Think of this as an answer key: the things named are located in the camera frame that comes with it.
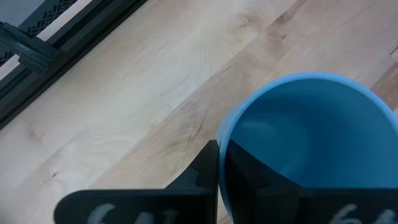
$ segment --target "light wood surface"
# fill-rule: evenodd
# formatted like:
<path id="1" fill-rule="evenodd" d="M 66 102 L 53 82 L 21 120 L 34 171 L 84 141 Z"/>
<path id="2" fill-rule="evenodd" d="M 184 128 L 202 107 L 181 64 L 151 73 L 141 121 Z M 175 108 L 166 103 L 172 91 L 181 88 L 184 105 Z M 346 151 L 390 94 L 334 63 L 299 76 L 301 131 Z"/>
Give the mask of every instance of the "light wood surface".
<path id="1" fill-rule="evenodd" d="M 148 0 L 0 132 L 0 223 L 52 223 L 80 189 L 165 187 L 234 105 L 291 73 L 344 75 L 398 111 L 396 9 Z"/>

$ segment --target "plastic cup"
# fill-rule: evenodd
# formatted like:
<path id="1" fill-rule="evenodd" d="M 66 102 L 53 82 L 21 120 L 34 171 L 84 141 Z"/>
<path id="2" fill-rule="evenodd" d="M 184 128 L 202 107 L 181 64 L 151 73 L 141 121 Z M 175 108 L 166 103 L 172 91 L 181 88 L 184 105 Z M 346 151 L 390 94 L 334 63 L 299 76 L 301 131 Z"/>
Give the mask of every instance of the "plastic cup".
<path id="1" fill-rule="evenodd" d="M 220 189 L 230 139 L 302 187 L 398 188 L 398 122 L 372 91 L 329 73 L 289 75 L 235 107 L 217 130 Z"/>

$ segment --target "metal grille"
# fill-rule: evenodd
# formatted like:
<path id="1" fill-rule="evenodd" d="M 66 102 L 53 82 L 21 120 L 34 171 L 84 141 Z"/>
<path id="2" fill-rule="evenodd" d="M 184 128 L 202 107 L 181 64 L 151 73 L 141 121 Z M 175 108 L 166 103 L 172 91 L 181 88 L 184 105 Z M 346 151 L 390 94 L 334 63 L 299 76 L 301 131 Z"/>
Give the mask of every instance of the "metal grille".
<path id="1" fill-rule="evenodd" d="M 35 37 L 76 1 L 46 0 L 18 28 L 26 32 L 29 37 Z M 13 55 L 8 47 L 0 45 L 0 66 Z"/>

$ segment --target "wood grain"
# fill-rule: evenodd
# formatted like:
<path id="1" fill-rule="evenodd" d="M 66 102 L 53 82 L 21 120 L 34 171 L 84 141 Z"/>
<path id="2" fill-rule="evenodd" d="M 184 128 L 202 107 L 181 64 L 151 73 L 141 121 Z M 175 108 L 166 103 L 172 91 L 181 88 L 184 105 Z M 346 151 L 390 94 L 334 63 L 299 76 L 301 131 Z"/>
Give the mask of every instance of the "wood grain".
<path id="1" fill-rule="evenodd" d="M 290 73 L 344 75 L 396 109 L 397 7 L 149 0 L 0 132 L 0 222 L 51 223 L 79 189 L 165 187 L 234 105 Z"/>

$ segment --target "cup rim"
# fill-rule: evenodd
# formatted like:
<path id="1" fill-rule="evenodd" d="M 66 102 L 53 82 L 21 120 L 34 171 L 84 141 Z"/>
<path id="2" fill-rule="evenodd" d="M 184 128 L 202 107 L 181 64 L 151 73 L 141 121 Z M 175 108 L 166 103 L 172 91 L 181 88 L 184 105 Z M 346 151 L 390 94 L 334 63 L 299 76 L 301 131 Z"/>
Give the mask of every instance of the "cup rim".
<path id="1" fill-rule="evenodd" d="M 384 114 L 384 116 L 389 120 L 392 128 L 398 135 L 398 119 L 396 118 L 394 112 L 386 105 L 385 102 L 383 102 L 380 97 L 378 97 L 375 93 L 373 93 L 370 89 L 366 88 L 362 84 L 340 76 L 340 75 L 335 75 L 332 73 L 327 73 L 327 72 L 304 72 L 304 73 L 296 73 L 292 75 L 287 75 L 281 78 L 278 78 L 274 81 L 271 81 L 269 83 L 266 83 L 264 86 L 262 86 L 260 89 L 256 90 L 249 98 L 244 100 L 238 107 L 235 112 L 235 114 L 232 115 L 232 117 L 229 120 L 229 124 L 227 125 L 226 129 L 224 130 L 224 133 L 221 133 L 221 141 L 218 142 L 219 148 L 220 148 L 220 163 L 219 163 L 219 185 L 220 185 L 220 191 L 221 191 L 221 196 L 225 205 L 225 208 L 228 212 L 228 215 L 231 219 L 232 218 L 232 213 L 231 213 L 231 205 L 229 204 L 229 198 L 226 193 L 226 187 L 225 187 L 225 155 L 226 155 L 226 148 L 228 146 L 229 139 L 231 137 L 232 131 L 238 122 L 239 118 L 242 116 L 242 114 L 246 111 L 246 109 L 252 105 L 261 95 L 264 93 L 281 86 L 285 83 L 290 83 L 294 81 L 299 81 L 299 80 L 326 80 L 326 81 L 331 81 L 335 83 L 339 83 L 342 85 L 345 85 L 349 88 L 352 88 L 353 90 L 356 90 L 358 93 L 363 94 L 365 97 L 367 97 L 369 100 L 371 100 L 375 106 L 377 106 L 381 112 Z"/>

